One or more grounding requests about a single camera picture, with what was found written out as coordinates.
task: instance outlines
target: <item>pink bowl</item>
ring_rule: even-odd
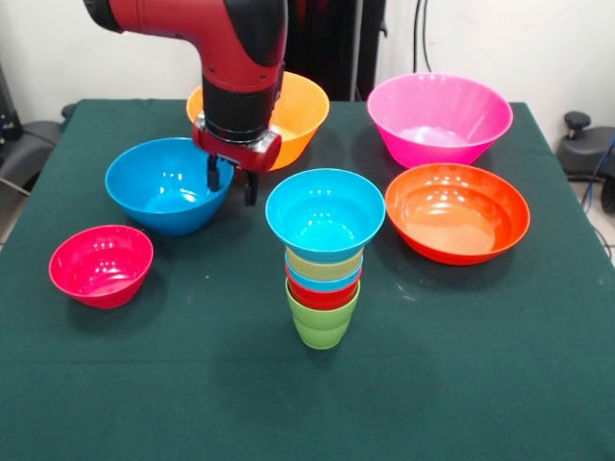
[[[126,226],[101,226],[76,233],[51,256],[49,277],[71,298],[113,309],[130,301],[154,259],[147,235]]]
[[[408,74],[380,84],[367,101],[391,156],[406,168],[474,163],[512,125],[491,88],[453,75]]]

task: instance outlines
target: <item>blue bowl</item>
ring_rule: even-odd
[[[118,157],[105,177],[107,192],[146,228],[178,236],[200,229],[222,206],[234,168],[218,160],[220,190],[208,188],[209,155],[191,139],[140,144]]]
[[[298,256],[333,263],[356,255],[381,228],[384,198],[360,175],[307,170],[271,192],[265,215],[272,231]]]
[[[343,279],[337,280],[314,280],[308,279],[307,277],[302,276],[298,272],[296,272],[290,264],[288,264],[288,256],[284,255],[286,259],[286,270],[288,271],[288,275],[293,278],[297,283],[299,283],[304,288],[307,288],[311,291],[318,292],[330,292],[330,291],[338,291],[343,290],[348,285],[352,285],[357,281],[357,277],[361,273],[361,269],[363,267],[363,256],[361,257],[361,263],[358,265],[357,269],[350,275],[346,276]]]

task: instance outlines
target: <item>light green cup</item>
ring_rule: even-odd
[[[334,310],[316,310],[305,307],[297,303],[290,294],[288,279],[286,279],[285,286],[295,327],[306,346],[319,351],[337,346],[346,333],[355,307],[357,307],[361,282],[358,283],[357,293],[353,300]]]
[[[300,276],[312,280],[331,281],[345,279],[355,272],[363,261],[363,250],[361,249],[360,252],[345,261],[335,262],[334,264],[319,264],[307,261],[295,255],[287,247],[286,256],[288,257],[288,265]]]

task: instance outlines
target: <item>dark green cloth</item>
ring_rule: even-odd
[[[58,292],[47,264],[65,238],[135,225],[105,192],[107,167],[189,135],[184,104],[82,102],[0,254],[1,460],[613,459],[614,272],[525,105],[478,166],[528,199],[526,239],[448,267],[385,223],[332,351],[295,332],[263,207],[306,168],[385,190],[402,168],[361,104],[333,104],[300,161],[263,178],[256,208],[237,181],[206,228],[149,232],[154,266],[129,305]]]

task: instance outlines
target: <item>orange bowl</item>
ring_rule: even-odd
[[[282,93],[271,115],[271,130],[282,136],[282,150],[271,171],[301,156],[329,115],[329,97],[312,80],[284,72]],[[196,88],[185,106],[190,122],[203,110],[203,90]]]
[[[398,176],[386,212],[420,255],[452,265],[484,262],[511,249],[529,229],[529,207],[510,183],[473,166],[434,163]]]

